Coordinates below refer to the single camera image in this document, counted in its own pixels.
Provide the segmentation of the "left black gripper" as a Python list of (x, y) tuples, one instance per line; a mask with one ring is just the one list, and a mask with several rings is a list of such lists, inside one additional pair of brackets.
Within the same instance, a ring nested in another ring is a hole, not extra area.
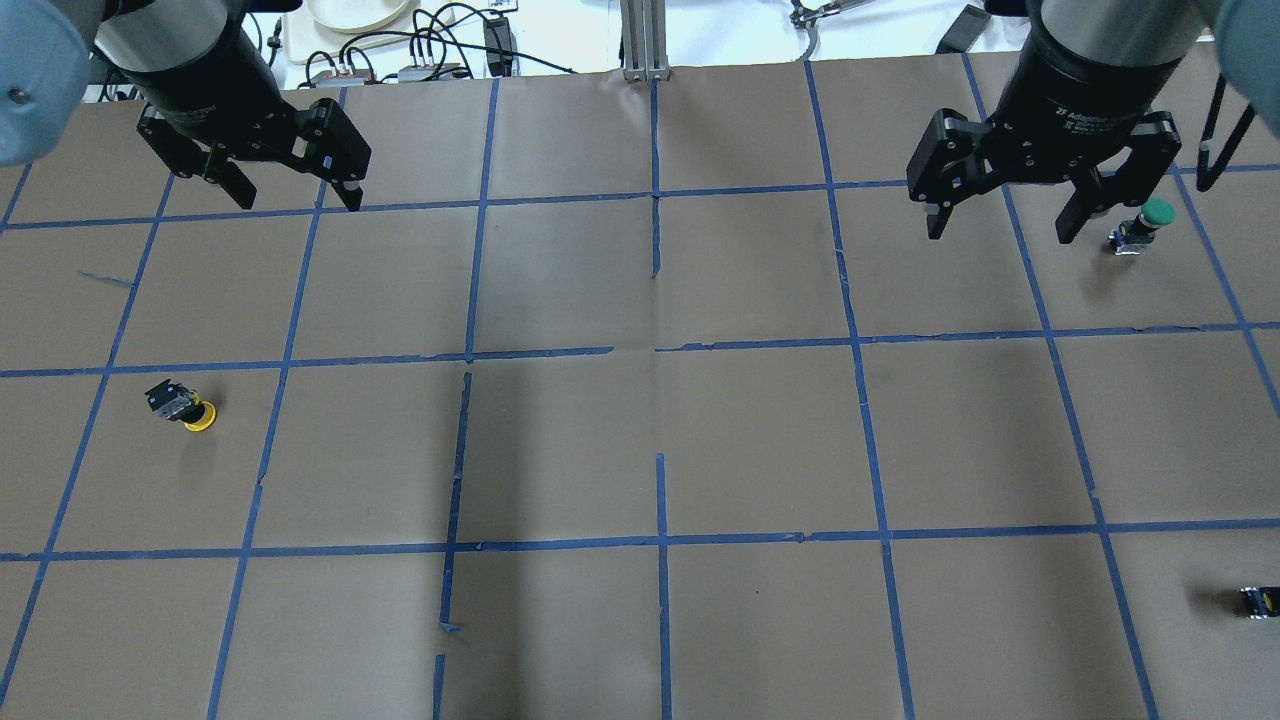
[(370, 143), (338, 100), (287, 100), (239, 20), (125, 20), (124, 77), (146, 101), (137, 131), (174, 176), (251, 210), (257, 188), (242, 164), (275, 163), (361, 209)]

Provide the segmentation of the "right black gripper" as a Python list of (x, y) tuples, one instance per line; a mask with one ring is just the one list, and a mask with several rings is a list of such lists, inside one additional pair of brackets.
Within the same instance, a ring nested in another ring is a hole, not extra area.
[(1172, 117), (1152, 108), (1181, 58), (1166, 20), (1033, 20), (993, 111), (940, 109), (908, 163), (928, 240), (942, 238), (951, 206), (1001, 184), (1071, 183), (1061, 245), (1111, 206), (1142, 205), (1181, 146)]

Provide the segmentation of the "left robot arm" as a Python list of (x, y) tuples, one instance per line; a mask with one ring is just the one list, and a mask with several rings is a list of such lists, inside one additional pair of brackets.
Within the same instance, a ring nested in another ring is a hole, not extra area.
[(242, 209), (257, 196), (242, 172), (265, 161), (325, 181), (361, 209), (372, 150), (339, 104), (284, 100), (243, 29), (253, 12), (297, 1), (5, 1), (1, 5), (1, 161), (47, 155), (81, 104), (90, 58), (134, 86), (137, 129), (169, 172), (221, 188)]

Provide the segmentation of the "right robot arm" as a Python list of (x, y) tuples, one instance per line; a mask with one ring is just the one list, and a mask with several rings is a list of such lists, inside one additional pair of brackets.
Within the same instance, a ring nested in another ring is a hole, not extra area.
[(1135, 210), (1108, 236), (1138, 254), (1174, 220), (1155, 199), (1183, 141), (1160, 91), (1203, 32), (1219, 78), (1198, 142), (1196, 186), (1211, 190), (1256, 123), (1277, 132), (1275, 1), (986, 1), (1030, 28), (995, 110), (983, 120), (940, 109), (906, 167), (908, 193), (938, 240), (963, 201), (1005, 184), (1073, 186), (1055, 222), (1061, 243), (1112, 208)]

